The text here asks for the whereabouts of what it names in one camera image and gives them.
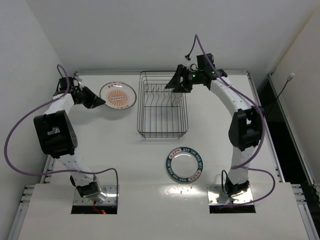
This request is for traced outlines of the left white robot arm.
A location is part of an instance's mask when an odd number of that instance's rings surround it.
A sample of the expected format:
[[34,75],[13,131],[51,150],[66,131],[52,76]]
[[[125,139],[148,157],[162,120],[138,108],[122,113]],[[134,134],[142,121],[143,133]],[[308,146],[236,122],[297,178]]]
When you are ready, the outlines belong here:
[[87,109],[94,109],[106,103],[88,87],[69,77],[60,78],[54,102],[48,110],[34,117],[33,122],[38,136],[40,147],[46,155],[58,160],[70,171],[71,184],[76,188],[80,197],[94,203],[103,203],[107,194],[104,193],[97,175],[85,165],[76,148],[78,139],[69,119],[69,112],[75,105],[83,105]]

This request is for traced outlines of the orange sunburst pattern plate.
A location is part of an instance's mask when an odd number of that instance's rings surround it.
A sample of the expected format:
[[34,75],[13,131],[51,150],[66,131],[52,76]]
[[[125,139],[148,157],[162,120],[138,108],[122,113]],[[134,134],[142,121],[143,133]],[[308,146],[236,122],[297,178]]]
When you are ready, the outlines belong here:
[[99,90],[99,97],[105,105],[114,110],[126,110],[137,101],[135,90],[124,82],[113,81],[104,84]]

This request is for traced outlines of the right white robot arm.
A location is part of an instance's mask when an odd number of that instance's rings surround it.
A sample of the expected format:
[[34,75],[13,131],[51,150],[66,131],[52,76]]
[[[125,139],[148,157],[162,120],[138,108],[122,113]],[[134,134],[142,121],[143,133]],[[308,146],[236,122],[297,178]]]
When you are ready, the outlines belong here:
[[165,88],[175,95],[172,105],[177,105],[178,96],[190,93],[194,85],[204,85],[216,95],[232,117],[228,138],[233,153],[231,167],[222,185],[229,197],[245,192],[249,187],[249,167],[263,136],[263,111],[232,90],[228,75],[223,69],[215,70],[214,56],[211,53],[198,55],[197,67],[179,64]]

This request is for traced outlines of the white plate grey line pattern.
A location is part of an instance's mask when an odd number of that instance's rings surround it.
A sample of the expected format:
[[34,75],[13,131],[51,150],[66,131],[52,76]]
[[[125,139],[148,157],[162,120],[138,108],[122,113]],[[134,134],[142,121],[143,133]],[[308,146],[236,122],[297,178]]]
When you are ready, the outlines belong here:
[[184,93],[181,93],[181,92],[171,92],[171,94],[170,94],[170,103],[171,103],[171,106],[172,106],[173,108],[177,107],[177,106],[180,104],[183,96],[184,96]]

